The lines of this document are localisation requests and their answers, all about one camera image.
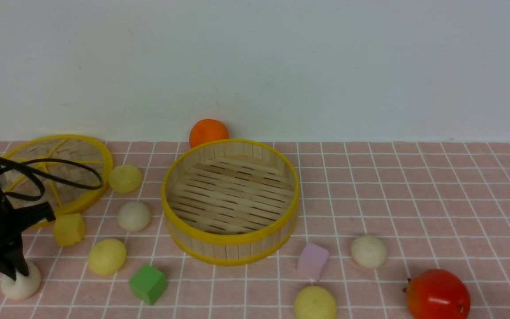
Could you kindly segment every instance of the pink cube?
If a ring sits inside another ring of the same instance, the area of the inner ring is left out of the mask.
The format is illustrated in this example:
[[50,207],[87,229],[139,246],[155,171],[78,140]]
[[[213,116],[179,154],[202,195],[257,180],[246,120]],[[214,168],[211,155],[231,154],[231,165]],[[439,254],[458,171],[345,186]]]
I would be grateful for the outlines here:
[[314,281],[319,281],[328,257],[330,257],[328,250],[316,244],[308,243],[300,254],[296,271]]

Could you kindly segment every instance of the green cube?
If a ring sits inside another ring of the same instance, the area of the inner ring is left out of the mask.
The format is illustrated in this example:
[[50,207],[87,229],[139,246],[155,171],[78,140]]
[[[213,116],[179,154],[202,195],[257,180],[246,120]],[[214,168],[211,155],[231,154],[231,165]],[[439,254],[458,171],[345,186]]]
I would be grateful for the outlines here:
[[143,265],[129,280],[129,286],[135,297],[149,305],[154,305],[166,290],[166,276],[150,265]]

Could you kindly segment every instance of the yellow rim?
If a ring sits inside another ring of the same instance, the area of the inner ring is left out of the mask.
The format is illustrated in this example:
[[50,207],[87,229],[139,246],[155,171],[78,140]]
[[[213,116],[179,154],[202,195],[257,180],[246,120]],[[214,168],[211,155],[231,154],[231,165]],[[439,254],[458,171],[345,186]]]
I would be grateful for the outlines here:
[[260,261],[261,259],[265,259],[269,255],[271,255],[274,252],[276,252],[277,250],[279,250],[287,242],[287,240],[289,240],[289,238],[291,237],[292,233],[294,232],[294,230],[296,228],[297,221],[298,220],[296,219],[292,223],[291,229],[287,233],[287,236],[285,236],[285,238],[283,238],[274,247],[262,252],[259,255],[251,256],[249,258],[242,258],[242,259],[216,259],[216,258],[204,256],[202,254],[198,254],[197,252],[188,248],[188,246],[186,246],[185,244],[180,242],[180,240],[178,240],[178,238],[176,238],[176,236],[174,236],[174,234],[172,234],[172,231],[170,230],[170,228],[168,228],[168,227],[167,228],[168,228],[168,234],[170,234],[170,238],[172,238],[172,240],[174,241],[176,246],[178,246],[180,249],[182,249],[182,251],[185,252],[186,254],[189,254],[190,256],[192,256],[198,260],[201,260],[203,262],[210,263],[210,264],[217,265],[217,266],[241,266],[241,265],[246,265],[248,263],[254,263],[256,261]]
[[[97,161],[95,163],[101,163],[103,165],[103,172],[101,173],[101,177],[104,181],[104,186],[100,188],[99,190],[94,191],[87,191],[84,193],[78,200],[75,202],[62,206],[54,211],[55,216],[59,216],[61,214],[74,214],[74,213],[81,213],[93,206],[102,196],[105,194],[109,187],[109,173],[113,169],[113,157],[111,155],[111,152],[109,149],[103,144],[100,140],[94,139],[93,137],[84,136],[84,135],[73,135],[73,134],[66,134],[66,135],[52,135],[52,136],[46,136],[42,137],[40,139],[36,139],[24,144],[19,145],[18,147],[15,147],[14,149],[8,151],[6,154],[3,155],[4,158],[11,159],[11,160],[17,160],[13,158],[13,154],[17,153],[18,151],[21,151],[22,149],[26,147],[30,147],[32,145],[42,143],[45,141],[50,140],[62,140],[60,141],[55,147],[49,152],[49,154],[46,156],[46,158],[50,157],[62,144],[64,144],[68,140],[81,140],[84,141],[93,147],[99,149],[101,152],[101,155],[103,157],[103,161]],[[43,170],[46,170],[46,165],[41,165]],[[10,191],[16,186],[18,183],[13,183],[11,186],[9,186],[6,191]],[[60,198],[57,196],[57,193],[54,189],[54,183],[51,183],[51,189],[46,190],[51,191],[57,198],[58,202],[61,202]],[[43,226],[49,226],[51,225],[51,222],[39,222],[34,227],[43,227]]]
[[[168,183],[168,176],[172,173],[174,169],[176,169],[176,166],[188,155],[190,155],[192,152],[196,151],[197,149],[209,147],[210,145],[215,144],[226,144],[226,143],[250,143],[253,145],[260,146],[262,148],[265,148],[275,155],[279,156],[286,164],[289,166],[289,169],[291,170],[292,176],[295,178],[295,190],[294,190],[294,198],[292,200],[292,203],[290,204],[287,212],[279,218],[277,221],[273,222],[273,224],[263,228],[262,230],[257,230],[255,232],[247,233],[247,234],[239,234],[239,235],[218,235],[218,234],[212,234],[203,232],[202,230],[197,230],[196,228],[188,225],[186,222],[183,222],[176,214],[172,211],[168,204],[168,200],[166,199],[166,184]],[[162,181],[162,188],[160,191],[161,198],[162,198],[162,208],[164,209],[164,215],[166,218],[170,220],[170,222],[181,232],[184,234],[187,234],[188,236],[195,238],[199,241],[206,242],[209,244],[215,244],[215,245],[242,245],[242,244],[250,244],[251,242],[261,240],[263,238],[267,238],[269,235],[274,234],[277,230],[282,228],[289,220],[291,220],[292,216],[296,214],[296,208],[298,206],[298,199],[300,197],[300,183],[298,179],[298,174],[296,174],[295,168],[292,166],[291,162],[280,152],[273,149],[272,147],[269,147],[263,143],[258,143],[251,140],[243,140],[243,139],[228,139],[228,140],[219,140],[219,141],[213,141],[210,143],[205,143],[202,145],[198,145],[197,147],[194,147],[193,149],[190,149],[190,151],[184,153],[180,158],[178,158],[168,169],[168,172],[164,175],[164,180]]]

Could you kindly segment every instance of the bamboo steamer lid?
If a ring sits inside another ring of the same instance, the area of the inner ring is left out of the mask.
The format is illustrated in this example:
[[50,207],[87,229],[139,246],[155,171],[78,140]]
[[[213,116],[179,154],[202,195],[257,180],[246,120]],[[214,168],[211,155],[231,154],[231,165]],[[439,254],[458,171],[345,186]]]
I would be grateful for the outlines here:
[[[103,178],[104,186],[99,190],[84,190],[73,186],[53,182],[37,175],[45,187],[45,194],[38,202],[26,202],[9,198],[14,208],[32,206],[41,202],[49,202],[55,216],[61,214],[82,213],[99,198],[108,188],[109,173],[113,169],[113,158],[108,148],[101,141],[81,135],[54,135],[24,143],[4,155],[16,162],[25,162],[37,158],[58,158],[74,161],[95,169]],[[96,177],[89,171],[63,163],[42,162],[30,165],[72,182],[94,185]],[[4,191],[13,191],[26,195],[39,194],[38,188],[28,178],[17,171],[5,174]],[[48,222],[39,222],[36,226],[48,226]]]

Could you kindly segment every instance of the yellow cube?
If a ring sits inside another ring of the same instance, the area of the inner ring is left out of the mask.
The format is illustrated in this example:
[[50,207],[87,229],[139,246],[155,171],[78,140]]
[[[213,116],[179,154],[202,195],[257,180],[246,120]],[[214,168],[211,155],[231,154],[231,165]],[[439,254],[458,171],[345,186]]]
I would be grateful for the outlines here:
[[56,216],[54,238],[62,247],[72,246],[84,239],[85,223],[81,214]]

